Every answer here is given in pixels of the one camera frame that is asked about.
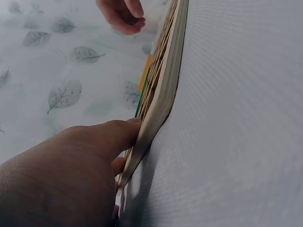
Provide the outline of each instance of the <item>bed sheet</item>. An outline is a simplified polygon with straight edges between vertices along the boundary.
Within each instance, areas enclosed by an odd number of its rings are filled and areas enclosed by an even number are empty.
[[[94,0],[0,2],[0,162],[74,125],[134,116],[165,0],[113,31]]]

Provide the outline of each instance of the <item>book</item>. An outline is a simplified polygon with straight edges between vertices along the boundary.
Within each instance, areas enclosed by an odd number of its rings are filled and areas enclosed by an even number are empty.
[[[165,20],[159,23],[155,45],[139,85],[142,93],[135,116],[142,120],[142,126],[135,145],[125,152],[126,165],[119,176],[119,193],[172,109],[178,87],[187,9],[188,0],[172,0]]]

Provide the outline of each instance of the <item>fingers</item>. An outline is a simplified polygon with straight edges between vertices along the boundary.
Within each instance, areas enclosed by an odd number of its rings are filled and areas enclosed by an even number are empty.
[[[139,33],[141,28],[145,26],[144,18],[137,19],[137,23],[128,23],[127,19],[130,19],[127,16],[122,18],[122,15],[119,14],[115,8],[108,4],[107,1],[104,0],[97,0],[97,5],[100,8],[101,12],[103,13],[107,22],[112,26],[114,30],[120,31],[126,35],[131,35],[135,33]]]
[[[141,120],[138,118],[91,126],[94,129],[94,140],[101,147],[102,155],[111,161],[135,144],[140,127]]]
[[[115,176],[123,172],[125,164],[126,164],[126,159],[124,157],[117,157],[113,160],[112,168]]]
[[[144,12],[140,0],[124,0],[124,1],[129,11],[132,13],[134,17],[136,18],[143,17]]]

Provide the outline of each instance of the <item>leaf pattern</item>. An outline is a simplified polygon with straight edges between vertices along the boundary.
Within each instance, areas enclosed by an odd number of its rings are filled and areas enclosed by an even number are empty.
[[[152,51],[152,44],[144,44],[142,46],[142,50],[143,50],[144,54],[149,55]]]
[[[23,45],[31,47],[44,46],[49,42],[51,36],[52,34],[50,33],[31,31],[25,36]]]
[[[67,18],[60,17],[55,20],[51,27],[51,31],[56,33],[69,33],[75,29],[75,25]]]
[[[16,1],[12,1],[9,4],[9,12],[12,14],[22,14],[22,10],[20,9],[20,5],[18,2]]]
[[[2,88],[10,77],[9,69],[0,75],[0,88]]]
[[[40,4],[38,4],[38,3],[33,3],[32,8],[33,8],[32,13],[37,13],[37,14],[43,14],[44,13],[44,11],[40,9]]]
[[[98,55],[96,51],[89,47],[79,46],[72,50],[70,59],[75,62],[96,63],[104,55]]]
[[[139,103],[140,95],[141,92],[138,91],[138,85],[128,81],[124,90],[126,107],[129,109],[136,109]]]
[[[65,81],[57,88],[53,88],[48,98],[50,109],[47,114],[54,108],[63,109],[76,104],[81,92],[82,84],[79,80]]]
[[[0,132],[2,132],[5,135],[5,132],[1,129],[1,124],[0,124]]]

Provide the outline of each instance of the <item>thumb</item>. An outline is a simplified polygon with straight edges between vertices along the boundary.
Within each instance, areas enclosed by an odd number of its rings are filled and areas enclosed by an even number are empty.
[[[91,126],[95,130],[98,144],[105,158],[114,160],[119,154],[132,147],[138,137],[141,120],[133,118],[128,121],[114,120]]]
[[[124,0],[132,15],[136,18],[143,17],[144,12],[140,0]]]

